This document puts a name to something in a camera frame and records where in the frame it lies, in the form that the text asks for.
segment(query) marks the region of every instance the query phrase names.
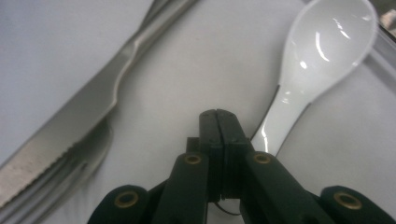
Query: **brass screw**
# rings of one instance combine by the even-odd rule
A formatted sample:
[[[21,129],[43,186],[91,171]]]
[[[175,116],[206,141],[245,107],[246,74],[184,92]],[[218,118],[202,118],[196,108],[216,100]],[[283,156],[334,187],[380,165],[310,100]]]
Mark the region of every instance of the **brass screw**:
[[[361,201],[359,201],[359,199],[343,191],[335,192],[334,199],[345,208],[359,210],[362,207]]]
[[[184,162],[191,164],[191,165],[195,165],[201,162],[201,157],[197,156],[197,155],[187,155],[184,158]]]
[[[134,206],[139,201],[139,196],[133,190],[124,191],[117,195],[114,204],[118,208],[128,208]]]
[[[254,161],[257,163],[261,163],[261,164],[266,164],[269,163],[271,161],[271,158],[265,154],[256,154],[253,157]]]

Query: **metal utensil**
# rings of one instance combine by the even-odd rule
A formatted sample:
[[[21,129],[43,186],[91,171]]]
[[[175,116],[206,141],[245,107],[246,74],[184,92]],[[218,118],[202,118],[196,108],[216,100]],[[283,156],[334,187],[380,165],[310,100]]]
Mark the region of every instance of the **metal utensil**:
[[[97,169],[113,134],[106,119],[37,181],[0,210],[0,223],[39,223],[69,198]]]
[[[375,10],[366,0],[307,5],[289,32],[276,98],[251,141],[255,149],[276,155],[306,107],[367,56],[376,29]]]
[[[172,0],[161,6],[102,71],[1,167],[0,207],[43,174],[105,117],[117,102],[122,77],[194,2]]]

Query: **fork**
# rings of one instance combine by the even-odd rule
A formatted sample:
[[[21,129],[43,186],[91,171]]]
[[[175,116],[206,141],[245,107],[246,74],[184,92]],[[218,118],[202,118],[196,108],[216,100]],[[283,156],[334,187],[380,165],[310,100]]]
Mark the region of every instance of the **fork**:
[[[154,0],[140,28],[172,0]],[[112,140],[107,120],[70,148],[34,183],[0,210],[0,223],[40,223],[63,204],[98,168]]]

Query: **knife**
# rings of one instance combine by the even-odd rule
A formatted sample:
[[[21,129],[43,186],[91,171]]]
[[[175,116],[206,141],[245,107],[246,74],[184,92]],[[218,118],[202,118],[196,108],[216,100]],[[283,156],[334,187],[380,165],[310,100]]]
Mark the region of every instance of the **knife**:
[[[129,39],[112,60],[78,91],[0,168],[0,208],[59,160],[117,103],[122,77],[153,42],[197,0],[170,0]]]
[[[31,186],[0,209],[0,223],[42,223],[99,168],[112,140],[113,132],[104,118]]]

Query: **ceramic spoon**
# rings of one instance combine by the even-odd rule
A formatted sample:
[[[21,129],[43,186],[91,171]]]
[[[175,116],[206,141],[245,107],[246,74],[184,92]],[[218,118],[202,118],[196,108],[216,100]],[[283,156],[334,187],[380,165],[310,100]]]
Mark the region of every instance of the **ceramic spoon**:
[[[254,148],[276,155],[306,107],[365,58],[376,28],[365,0],[316,0],[304,8],[291,26],[276,98],[252,138]]]

